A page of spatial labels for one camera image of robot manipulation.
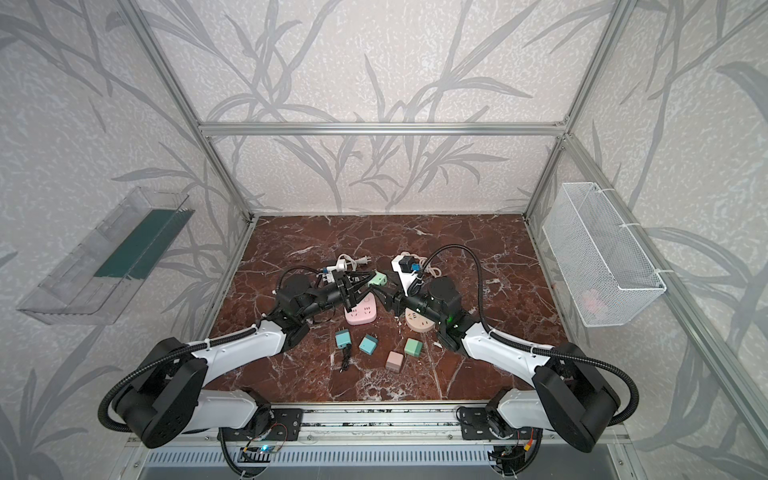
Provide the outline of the mint green charger cube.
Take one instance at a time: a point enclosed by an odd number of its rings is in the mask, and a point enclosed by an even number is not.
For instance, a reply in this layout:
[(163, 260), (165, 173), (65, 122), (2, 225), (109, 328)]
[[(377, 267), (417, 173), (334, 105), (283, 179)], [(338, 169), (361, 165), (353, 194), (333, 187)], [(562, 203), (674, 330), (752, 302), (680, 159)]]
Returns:
[(388, 283), (388, 277), (382, 272), (376, 272), (374, 276), (369, 280), (369, 285), (384, 286)]

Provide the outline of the light green charger cube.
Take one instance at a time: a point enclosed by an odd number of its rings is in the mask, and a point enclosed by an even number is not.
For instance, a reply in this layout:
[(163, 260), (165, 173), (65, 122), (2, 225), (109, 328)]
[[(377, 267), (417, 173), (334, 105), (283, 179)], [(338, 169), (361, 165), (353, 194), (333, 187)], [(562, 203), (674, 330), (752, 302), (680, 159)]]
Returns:
[(418, 358), (421, 355), (423, 349), (423, 343), (414, 338), (408, 338), (404, 347), (404, 353), (406, 355)]

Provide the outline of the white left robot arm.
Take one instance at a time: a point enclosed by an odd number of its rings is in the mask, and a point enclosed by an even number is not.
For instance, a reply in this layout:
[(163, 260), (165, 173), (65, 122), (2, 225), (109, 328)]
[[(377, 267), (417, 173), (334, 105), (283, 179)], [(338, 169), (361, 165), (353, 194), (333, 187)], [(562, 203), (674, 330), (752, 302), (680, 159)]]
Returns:
[(234, 333), (192, 343), (175, 337), (157, 343), (142, 363), (114, 385), (98, 407), (107, 429), (136, 435), (158, 448), (184, 433), (241, 429), (263, 405), (255, 393), (210, 391), (212, 381), (253, 361), (298, 345), (317, 314), (352, 310), (370, 291), (372, 272), (333, 272), (322, 287), (295, 274), (275, 291), (271, 311)]

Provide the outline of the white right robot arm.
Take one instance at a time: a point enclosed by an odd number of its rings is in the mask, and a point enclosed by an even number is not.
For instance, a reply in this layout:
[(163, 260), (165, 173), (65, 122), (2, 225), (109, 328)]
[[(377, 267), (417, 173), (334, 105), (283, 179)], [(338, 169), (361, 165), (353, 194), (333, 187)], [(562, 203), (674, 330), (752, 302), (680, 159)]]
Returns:
[(531, 387), (501, 389), (486, 405), (496, 437), (506, 439), (521, 429), (548, 430), (589, 453), (617, 422), (620, 399), (602, 375), (613, 373), (612, 365), (586, 357), (573, 343), (540, 345), (486, 326), (463, 308), (449, 278), (432, 281), (423, 293), (408, 295), (398, 288), (378, 297), (397, 315), (411, 310), (434, 322), (445, 349), (489, 363)]

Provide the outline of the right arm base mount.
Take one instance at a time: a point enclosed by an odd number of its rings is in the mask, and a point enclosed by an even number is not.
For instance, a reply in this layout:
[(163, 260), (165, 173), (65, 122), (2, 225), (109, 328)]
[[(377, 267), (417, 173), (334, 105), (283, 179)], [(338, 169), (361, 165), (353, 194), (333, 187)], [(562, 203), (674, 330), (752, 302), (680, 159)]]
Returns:
[(536, 439), (532, 427), (513, 428), (495, 412), (485, 407), (459, 406), (455, 410), (463, 440), (514, 440)]

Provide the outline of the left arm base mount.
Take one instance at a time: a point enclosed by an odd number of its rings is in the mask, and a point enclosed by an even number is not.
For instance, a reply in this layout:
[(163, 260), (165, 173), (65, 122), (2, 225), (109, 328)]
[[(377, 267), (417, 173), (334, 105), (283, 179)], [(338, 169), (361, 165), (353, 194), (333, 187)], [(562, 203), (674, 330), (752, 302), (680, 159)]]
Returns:
[(255, 390), (243, 390), (256, 402), (256, 412), (246, 425), (232, 430), (229, 438), (235, 441), (268, 440), (297, 441), (304, 410), (301, 408), (273, 408), (271, 403)]

